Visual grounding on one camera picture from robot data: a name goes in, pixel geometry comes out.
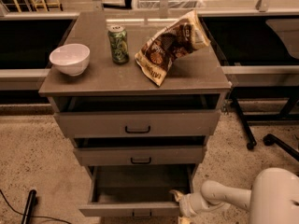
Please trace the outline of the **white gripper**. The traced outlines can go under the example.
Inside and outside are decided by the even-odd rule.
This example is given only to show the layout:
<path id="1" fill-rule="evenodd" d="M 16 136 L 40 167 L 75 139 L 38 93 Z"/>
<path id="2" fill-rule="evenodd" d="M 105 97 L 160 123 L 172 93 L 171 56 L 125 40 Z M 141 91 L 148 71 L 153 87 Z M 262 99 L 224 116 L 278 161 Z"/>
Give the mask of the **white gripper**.
<path id="1" fill-rule="evenodd" d="M 196 217 L 205 209 L 205 201 L 200 192 L 184 195 L 182 192 L 171 189 L 170 193 L 174 196 L 176 202 L 179 202 L 181 214 L 184 217 L 178 217 L 178 224 L 191 224 L 188 217 Z"/>

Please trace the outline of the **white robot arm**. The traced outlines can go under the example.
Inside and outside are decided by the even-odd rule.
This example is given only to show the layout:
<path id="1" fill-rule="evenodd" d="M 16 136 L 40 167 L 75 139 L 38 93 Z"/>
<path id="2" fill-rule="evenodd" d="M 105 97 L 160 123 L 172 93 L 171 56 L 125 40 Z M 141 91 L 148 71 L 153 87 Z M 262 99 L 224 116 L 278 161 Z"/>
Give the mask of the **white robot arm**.
<path id="1" fill-rule="evenodd" d="M 231 205 L 249 212 L 249 224 L 299 224 L 299 177 L 280 168 L 261 171 L 251 189 L 206 180 L 198 192 L 172 189 L 171 193 L 184 224 L 200 213 L 224 211 Z"/>

